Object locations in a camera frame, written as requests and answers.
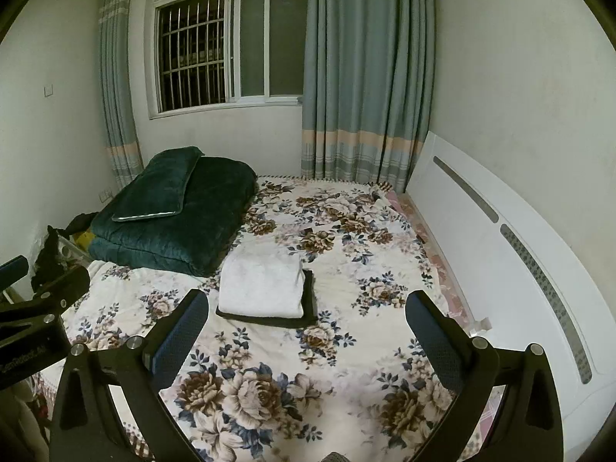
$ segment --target curtain fold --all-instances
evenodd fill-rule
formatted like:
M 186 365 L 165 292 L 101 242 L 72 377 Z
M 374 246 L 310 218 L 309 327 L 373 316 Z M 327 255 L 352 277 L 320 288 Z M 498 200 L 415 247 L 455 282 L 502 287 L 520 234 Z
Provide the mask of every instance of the curtain fold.
M 434 0 L 308 0 L 302 175 L 404 191 L 433 78 Z
M 99 71 L 107 151 L 120 189 L 144 168 L 128 78 L 129 2 L 101 0 L 99 9 Z

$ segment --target floral blanket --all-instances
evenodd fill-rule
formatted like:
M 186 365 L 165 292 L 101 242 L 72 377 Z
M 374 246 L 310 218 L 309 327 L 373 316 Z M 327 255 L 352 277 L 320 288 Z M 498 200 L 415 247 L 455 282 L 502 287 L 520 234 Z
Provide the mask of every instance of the floral blanket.
M 409 461 L 452 401 L 404 314 L 409 292 L 447 303 L 421 238 L 377 186 L 260 178 L 234 245 L 268 242 L 313 271 L 318 324 L 285 330 L 216 316 L 219 278 L 95 261 L 64 314 L 91 349 L 146 335 L 192 288 L 209 319 L 160 395 L 204 461 Z M 62 363 L 41 373 L 59 382 Z M 118 413 L 134 420 L 121 396 Z M 463 458 L 480 445 L 479 430 Z

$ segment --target metal screw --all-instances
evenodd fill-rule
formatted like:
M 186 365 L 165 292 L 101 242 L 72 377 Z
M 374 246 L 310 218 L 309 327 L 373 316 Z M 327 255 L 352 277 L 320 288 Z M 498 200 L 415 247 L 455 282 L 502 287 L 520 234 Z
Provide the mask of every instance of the metal screw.
M 539 344 L 531 344 L 531 353 L 536 356 L 541 356 L 543 354 L 543 347 Z
M 71 347 L 71 354 L 73 356 L 79 356 L 82 352 L 84 352 L 85 346 L 83 344 L 75 344 Z
M 133 335 L 126 341 L 126 347 L 129 349 L 136 349 L 144 343 L 144 338 L 139 335 Z
M 486 347 L 488 347 L 488 341 L 483 337 L 475 337 L 472 340 L 472 345 L 477 349 L 485 349 Z

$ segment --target folded white cloth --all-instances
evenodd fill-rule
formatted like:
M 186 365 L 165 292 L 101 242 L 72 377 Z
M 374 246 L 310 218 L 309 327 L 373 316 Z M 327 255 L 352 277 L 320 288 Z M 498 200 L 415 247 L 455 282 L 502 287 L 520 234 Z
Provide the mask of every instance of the folded white cloth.
M 301 318 L 303 291 L 300 256 L 269 243 L 240 244 L 224 260 L 218 309 L 241 316 Z

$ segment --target headboard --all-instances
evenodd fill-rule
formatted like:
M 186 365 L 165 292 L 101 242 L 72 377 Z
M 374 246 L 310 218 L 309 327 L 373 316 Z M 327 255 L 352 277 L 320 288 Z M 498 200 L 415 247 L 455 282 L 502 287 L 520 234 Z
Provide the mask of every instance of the headboard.
M 407 193 L 496 347 L 547 353 L 567 461 L 616 402 L 616 321 L 580 260 L 515 191 L 429 132 Z

